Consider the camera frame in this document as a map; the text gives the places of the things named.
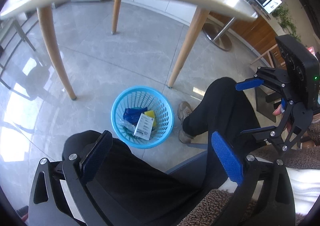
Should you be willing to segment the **person's right hand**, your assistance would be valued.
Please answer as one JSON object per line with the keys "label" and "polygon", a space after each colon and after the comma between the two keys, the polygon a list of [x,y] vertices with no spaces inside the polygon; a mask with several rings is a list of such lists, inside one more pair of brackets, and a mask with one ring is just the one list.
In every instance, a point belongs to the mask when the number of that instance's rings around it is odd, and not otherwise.
{"label": "person's right hand", "polygon": [[[282,105],[280,104],[274,111],[273,111],[273,115],[274,116],[278,116],[278,115],[281,115],[283,116],[285,110],[283,110],[283,107]],[[286,130],[287,132],[289,132],[291,130],[291,127],[292,127],[292,124],[291,124],[291,121],[289,120],[287,123],[286,123]]]}

